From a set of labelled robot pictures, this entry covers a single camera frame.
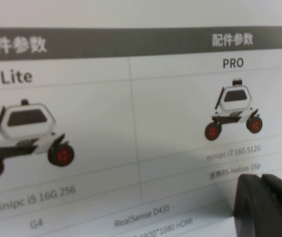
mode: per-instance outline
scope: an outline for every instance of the specification table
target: specification table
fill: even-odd
[[[234,237],[239,175],[282,178],[281,31],[0,28],[0,236]]]

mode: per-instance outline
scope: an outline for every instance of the gray header bar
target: gray header bar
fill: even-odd
[[[0,61],[280,49],[282,27],[0,28]]]

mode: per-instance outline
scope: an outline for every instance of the black object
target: black object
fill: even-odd
[[[237,237],[282,237],[282,179],[242,174],[234,217]]]
[[[233,80],[233,81],[232,81],[232,85],[243,85],[242,79]]]
[[[21,104],[22,105],[29,105],[29,102],[28,102],[27,99],[22,99]]]

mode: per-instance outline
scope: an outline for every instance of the white robot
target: white robot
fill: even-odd
[[[217,139],[222,125],[234,122],[246,122],[246,128],[251,133],[258,133],[263,122],[257,114],[258,109],[250,107],[251,101],[248,88],[242,85],[241,79],[233,80],[232,86],[222,88],[215,106],[217,112],[212,116],[213,122],[209,123],[205,130],[206,138],[210,141]]]
[[[31,154],[48,153],[48,160],[56,166],[66,166],[74,158],[74,151],[65,135],[53,131],[55,119],[43,104],[29,104],[3,107],[0,113],[0,175],[5,158]]]

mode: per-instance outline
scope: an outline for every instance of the red wheel rim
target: red wheel rim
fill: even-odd
[[[58,161],[66,163],[70,160],[70,153],[67,149],[61,149],[58,151]]]
[[[209,137],[215,138],[217,133],[218,133],[218,131],[216,129],[216,126],[213,126],[213,127],[209,128],[209,131],[208,131]]]
[[[255,120],[253,122],[253,124],[251,125],[251,128],[254,130],[254,131],[258,131],[260,129],[260,122],[258,120]]]

